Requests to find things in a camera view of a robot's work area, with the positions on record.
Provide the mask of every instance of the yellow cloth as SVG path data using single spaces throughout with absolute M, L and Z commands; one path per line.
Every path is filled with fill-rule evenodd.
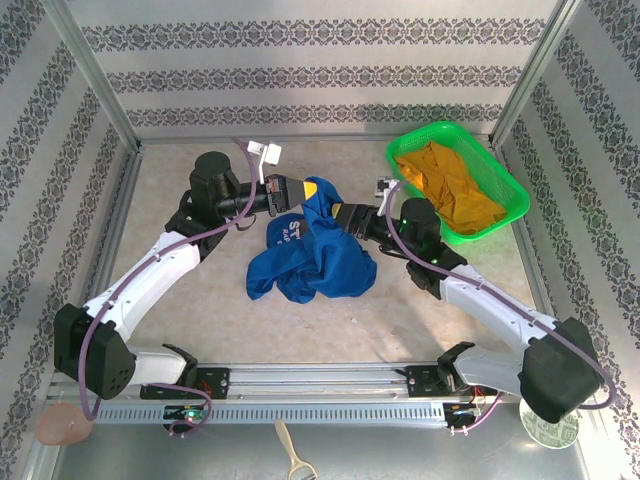
M 459 234 L 477 233 L 507 215 L 501 205 L 482 193 L 462 157 L 450 148 L 429 142 L 422 150 L 396 158 L 396 163 L 402 175 Z

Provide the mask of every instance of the green basket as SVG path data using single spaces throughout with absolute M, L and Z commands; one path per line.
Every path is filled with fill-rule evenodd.
M 421 149 L 430 140 L 458 152 L 480 189 L 507 210 L 504 219 L 473 235 L 460 235 L 442 222 L 441 232 L 445 242 L 461 245 L 478 240 L 527 213 L 531 200 L 522 185 L 469 132 L 453 122 L 435 122 L 392 141 L 387 148 L 387 160 L 396 177 L 404 178 L 395 158 Z M 407 190 L 411 196 L 424 197 L 413 185 L 407 186 Z

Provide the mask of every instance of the blue cloth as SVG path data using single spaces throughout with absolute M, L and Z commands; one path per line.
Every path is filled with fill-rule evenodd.
M 267 250 L 249 264 L 247 293 L 252 300 L 270 291 L 274 282 L 292 302 L 307 303 L 316 292 L 329 298 L 358 297 L 376 279 L 376 263 L 331 215 L 333 204 L 342 203 L 335 187 L 322 178 L 308 180 L 318 192 L 302 204 L 304 215 L 272 220 Z

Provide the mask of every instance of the damask pattern wall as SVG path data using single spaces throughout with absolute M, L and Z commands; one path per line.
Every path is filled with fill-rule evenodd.
M 491 133 L 555 0 L 70 0 L 143 139 Z
M 583 3 L 502 145 L 532 198 L 525 224 L 556 316 L 588 325 L 618 386 L 605 418 L 637 478 L 639 7 L 638 0 Z
M 0 0 L 0 479 L 19 475 L 125 149 L 37 0 Z

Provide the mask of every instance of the purple cable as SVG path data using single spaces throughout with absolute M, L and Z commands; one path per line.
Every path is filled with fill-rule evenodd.
M 111 308 L 110 302 L 115 301 L 120 296 L 122 291 L 125 288 L 127 288 L 127 286 L 133 281 L 133 279 L 136 278 L 138 275 L 140 275 L 140 273 L 143 272 L 144 269 L 146 269 L 153 262 L 156 262 L 158 260 L 158 257 L 163 257 L 170 251 L 175 250 L 176 248 L 181 247 L 182 245 L 185 245 L 187 243 L 192 243 L 197 240 L 202 240 L 203 238 L 207 238 L 212 235 L 216 235 L 220 232 L 224 232 L 225 230 L 228 230 L 229 228 L 239 223 L 244 218 L 244 216 L 249 212 L 249 209 L 253 205 L 253 201 L 256 198 L 256 183 L 258 181 L 258 172 L 256 171 L 256 166 L 254 165 L 251 155 L 247 150 L 246 144 L 241 142 L 237 138 L 232 138 L 231 140 L 233 140 L 233 142 L 240 147 L 240 149 L 242 150 L 242 153 L 244 153 L 244 156 L 247 159 L 247 162 L 249 163 L 249 172 L 251 173 L 251 192 L 249 193 L 249 199 L 247 201 L 247 204 L 242 209 L 242 211 L 238 214 L 238 216 L 230 220 L 228 223 L 225 223 L 220 227 L 214 228 L 213 230 L 209 230 L 208 232 L 200 233 L 198 235 L 194 235 L 192 237 L 180 240 L 179 242 L 176 242 L 173 245 L 169 245 L 168 247 L 162 249 L 160 252 L 158 252 L 158 255 L 149 257 L 147 260 L 141 263 L 133 272 L 131 272 L 131 274 L 128 275 L 127 278 L 125 278 L 122 281 L 122 283 L 120 283 L 120 285 L 118 285 L 118 287 L 113 291 L 113 293 L 109 296 L 109 298 L 104 302 L 104 304 L 102 305 L 102 308 L 98 311 L 98 314 L 91 322 L 91 325 L 89 325 L 89 328 L 87 329 L 87 333 L 85 334 L 82 340 L 82 346 L 80 347 L 80 359 L 78 362 L 78 384 L 79 384 L 78 386 L 80 389 L 80 403 L 82 404 L 82 411 L 84 412 L 84 416 L 87 418 L 87 420 L 89 421 L 95 420 L 96 415 L 98 414 L 98 410 L 100 409 L 100 400 L 101 400 L 100 398 L 96 400 L 96 403 L 93 406 L 93 410 L 89 408 L 89 398 L 87 396 L 87 379 L 85 376 L 86 368 L 87 368 L 87 352 L 89 351 L 89 343 L 91 343 L 91 337 L 93 336 L 93 333 L 96 331 L 96 328 L 98 328 L 98 325 L 100 324 L 100 320 L 102 320 L 102 318 L 105 316 L 107 311 Z M 207 405 L 209 406 L 209 408 L 207 409 L 207 413 L 205 417 L 202 419 L 202 421 L 198 423 L 197 426 L 194 426 L 193 429 L 190 430 L 188 433 L 191 433 L 194 430 L 199 429 L 200 424 L 207 421 L 207 418 L 211 413 L 212 403 L 211 403 L 211 398 L 209 398 L 209 396 L 205 392 L 202 392 L 201 390 L 189 389 L 187 387 L 180 387 L 178 385 L 168 385 L 168 384 L 158 384 L 158 385 L 162 385 L 162 388 L 170 388 L 173 390 L 181 390 L 185 392 L 197 393 L 198 395 L 202 395 L 203 397 L 205 397 L 205 400 L 207 401 Z
M 400 238 L 400 235 L 398 235 L 398 232 L 396 232 L 396 229 L 393 226 L 393 221 L 392 221 L 392 218 L 391 218 L 391 203 L 393 201 L 393 197 L 395 196 L 396 192 L 400 189 L 400 187 L 402 187 L 403 185 L 406 185 L 407 183 L 408 182 L 399 182 L 399 183 L 397 183 L 391 189 L 391 191 L 389 192 L 389 198 L 387 199 L 387 203 L 385 205 L 385 217 L 386 217 L 386 221 L 387 221 L 387 227 L 389 228 L 389 232 L 391 233 L 391 236 L 393 237 L 395 242 L 400 247 L 400 250 L 402 250 L 402 252 L 406 255 L 406 257 L 409 260 L 412 260 L 412 261 L 416 262 L 418 265 L 423 266 L 424 268 L 428 268 L 429 270 L 433 270 L 434 272 L 440 273 L 440 274 L 445 275 L 445 276 L 453 277 L 453 278 L 455 278 L 457 280 L 461 280 L 463 282 L 469 283 L 469 284 L 473 285 L 474 287 L 476 287 L 478 289 L 484 290 L 489 295 L 491 295 L 493 298 L 495 298 L 496 300 L 501 302 L 503 305 L 506 305 L 511 310 L 513 310 L 514 312 L 516 312 L 519 315 L 521 315 L 528 322 L 532 323 L 533 325 L 538 327 L 540 330 L 542 330 L 546 334 L 551 335 L 554 339 L 556 339 L 558 342 L 560 342 L 563 346 L 567 347 L 573 353 L 578 355 L 578 357 L 580 357 L 587 365 L 589 365 L 591 368 L 593 368 L 604 379 L 605 384 L 609 388 L 609 397 L 602 403 L 596 403 L 596 404 L 593 404 L 593 405 L 584 404 L 584 405 L 580 405 L 580 407 L 578 407 L 578 408 L 580 408 L 581 410 L 599 410 L 601 408 L 605 408 L 605 407 L 608 407 L 609 405 L 611 405 L 616 399 L 616 394 L 617 394 L 616 385 L 615 385 L 615 383 L 613 383 L 613 379 L 609 376 L 609 374 L 605 371 L 605 369 L 602 368 L 598 362 L 593 360 L 584 351 L 582 351 L 580 348 L 576 347 L 573 343 L 571 343 L 569 340 L 567 340 L 563 336 L 561 336 L 558 333 L 556 333 L 553 329 L 549 328 L 544 323 L 538 321 L 533 315 L 531 315 L 526 310 L 523 310 L 522 308 L 520 308 L 519 306 L 514 304 L 511 300 L 509 300 L 507 298 L 504 298 L 502 295 L 500 295 L 499 292 L 497 292 L 493 288 L 490 288 L 487 285 L 482 284 L 482 283 L 480 283 L 477 280 L 474 280 L 472 278 L 468 278 L 468 277 L 466 277 L 464 275 L 460 275 L 459 273 L 452 272 L 450 270 L 447 270 L 447 269 L 444 269 L 444 268 L 441 268 L 441 267 L 437 267 L 437 266 L 432 265 L 432 264 L 430 264 L 428 262 L 425 262 L 421 258 L 419 258 L 416 255 L 414 255 L 407 248 L 407 246 L 404 244 L 404 242 Z
M 496 395 L 496 398 L 493 400 L 493 404 L 489 407 L 489 409 L 486 411 L 484 415 L 481 415 L 480 417 L 478 417 L 476 421 L 473 422 L 468 427 L 452 429 L 453 433 L 466 433 L 469 430 L 473 430 L 474 428 L 479 427 L 480 424 L 484 422 L 489 417 L 489 415 L 493 413 L 493 411 L 498 406 L 498 403 L 500 403 L 500 399 L 502 398 L 503 395 L 504 395 L 504 392 L 498 392 L 498 394 Z

